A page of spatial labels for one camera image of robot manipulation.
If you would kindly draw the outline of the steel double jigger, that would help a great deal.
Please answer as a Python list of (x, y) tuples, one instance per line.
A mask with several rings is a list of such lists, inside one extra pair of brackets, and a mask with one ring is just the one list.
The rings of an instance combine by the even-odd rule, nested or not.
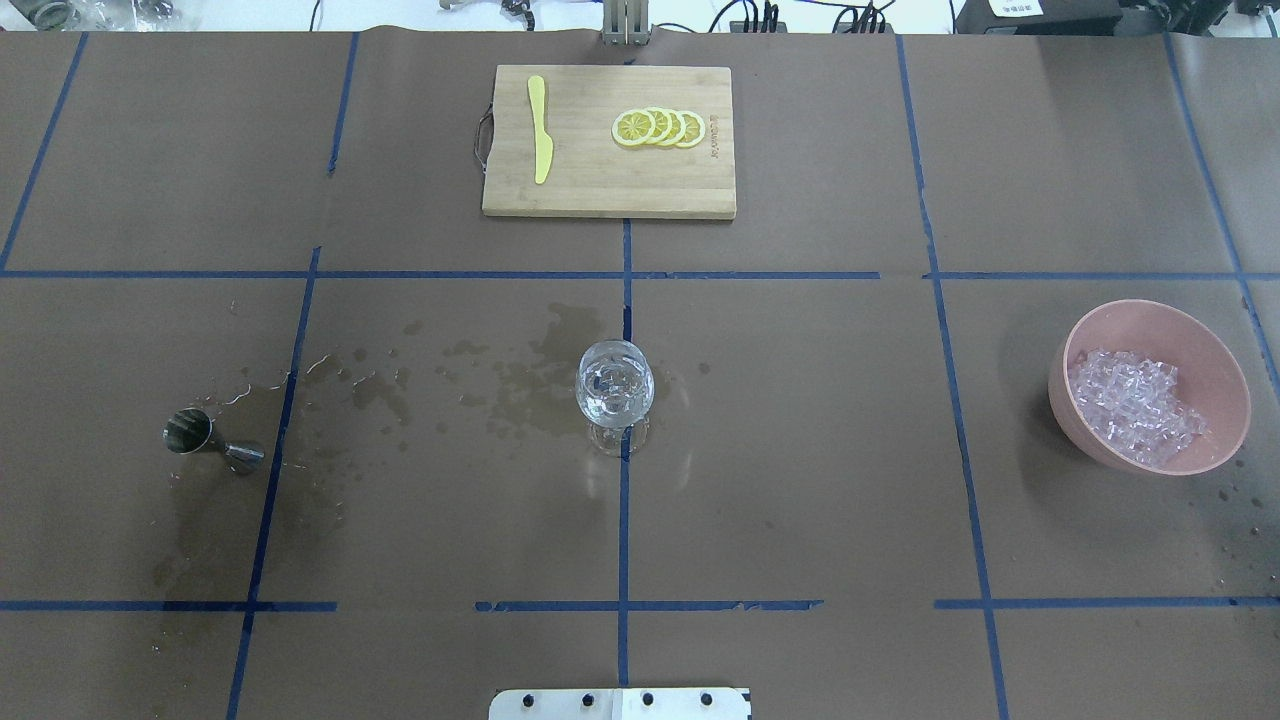
[(198, 407), (184, 407), (163, 428), (165, 447), (178, 455), (214, 454), (234, 474), (248, 475), (264, 462), (265, 448), (252, 441), (228, 441), (216, 423)]

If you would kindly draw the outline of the clear wine glass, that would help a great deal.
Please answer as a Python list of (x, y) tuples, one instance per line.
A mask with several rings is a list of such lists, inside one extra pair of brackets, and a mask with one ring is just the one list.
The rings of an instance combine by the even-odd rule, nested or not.
[(630, 457), (645, 445), (657, 383), (640, 347), (625, 340), (590, 345), (579, 361), (573, 389), (599, 452)]

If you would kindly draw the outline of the clear ice cubes pile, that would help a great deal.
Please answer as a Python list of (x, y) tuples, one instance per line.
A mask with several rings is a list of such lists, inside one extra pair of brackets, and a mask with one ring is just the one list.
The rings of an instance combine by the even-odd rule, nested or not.
[(1135, 351), (1092, 348), (1068, 368), (1085, 424), (1124, 457), (1164, 468), (1207, 434), (1202, 413), (1179, 395), (1180, 369)]

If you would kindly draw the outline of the bamboo cutting board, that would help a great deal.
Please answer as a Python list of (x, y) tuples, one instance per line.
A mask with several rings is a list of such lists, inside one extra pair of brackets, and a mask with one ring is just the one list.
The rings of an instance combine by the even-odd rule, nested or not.
[[(547, 82), (554, 159), (534, 182), (527, 79)], [(695, 111), (707, 123), (692, 149), (622, 147), (611, 127), (623, 111)], [(500, 65), (483, 211), (489, 217), (728, 222), (737, 215), (733, 77), (726, 67)]]

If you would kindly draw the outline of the lemon slice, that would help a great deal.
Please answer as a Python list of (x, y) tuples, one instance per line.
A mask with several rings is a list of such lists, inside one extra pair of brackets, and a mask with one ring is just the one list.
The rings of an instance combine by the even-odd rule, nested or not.
[(663, 145), (673, 128), (671, 111), (666, 108), (645, 108), (644, 111), (652, 118), (652, 129), (645, 138), (646, 145)]
[(704, 118), (695, 111), (678, 111), (678, 118), (682, 122), (684, 132), (675, 146), (677, 149), (696, 147), (705, 137), (707, 123)]
[(611, 133), (617, 145), (636, 147), (650, 143), (657, 129), (657, 119), (649, 110), (634, 109), (616, 117)]
[(663, 135), (659, 145), (662, 147), (672, 147), (684, 140), (687, 129), (687, 122), (685, 113), (680, 110), (666, 110), (666, 117), (668, 119), (668, 127)]

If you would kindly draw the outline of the yellow plastic knife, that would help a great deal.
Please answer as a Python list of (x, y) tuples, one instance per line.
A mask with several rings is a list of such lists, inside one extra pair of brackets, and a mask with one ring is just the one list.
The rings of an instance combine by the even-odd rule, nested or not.
[(544, 184), (554, 159), (554, 140), (547, 129), (547, 82), (543, 76), (527, 78), (527, 100), (532, 118), (534, 182)]

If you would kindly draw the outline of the pink bowl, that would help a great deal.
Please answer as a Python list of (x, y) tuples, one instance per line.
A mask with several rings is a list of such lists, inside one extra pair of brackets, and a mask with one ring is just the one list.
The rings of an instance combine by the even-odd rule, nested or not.
[(1251, 391), (1226, 345), (1193, 316), (1125, 299), (1087, 313), (1052, 356), (1052, 414), (1106, 466), (1192, 477), (1224, 465), (1251, 429)]

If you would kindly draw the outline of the aluminium frame post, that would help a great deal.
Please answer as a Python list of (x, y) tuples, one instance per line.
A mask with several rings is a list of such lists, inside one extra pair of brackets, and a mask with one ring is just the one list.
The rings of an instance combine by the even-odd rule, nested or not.
[(648, 0), (602, 1), (602, 40), (611, 46), (644, 46), (652, 38)]

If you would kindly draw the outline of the white pedestal base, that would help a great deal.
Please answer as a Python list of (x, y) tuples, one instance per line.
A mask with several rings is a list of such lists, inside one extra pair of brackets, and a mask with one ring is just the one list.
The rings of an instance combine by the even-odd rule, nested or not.
[(732, 687), (508, 689), (489, 719), (751, 719), (750, 692)]

